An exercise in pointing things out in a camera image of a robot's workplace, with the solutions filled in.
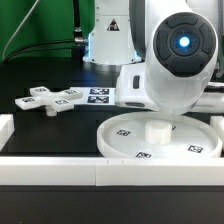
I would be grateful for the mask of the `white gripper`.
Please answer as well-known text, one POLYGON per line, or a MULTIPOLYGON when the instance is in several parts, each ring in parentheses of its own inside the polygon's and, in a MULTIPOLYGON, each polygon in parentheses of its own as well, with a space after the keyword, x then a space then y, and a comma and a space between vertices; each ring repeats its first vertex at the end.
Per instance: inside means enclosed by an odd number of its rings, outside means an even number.
POLYGON ((123 66, 117 78, 115 104, 162 113, 224 113, 224 83, 209 82, 202 95, 191 105, 187 105, 185 101, 178 105, 174 100, 176 108, 161 107, 148 95, 147 87, 144 64, 123 66))

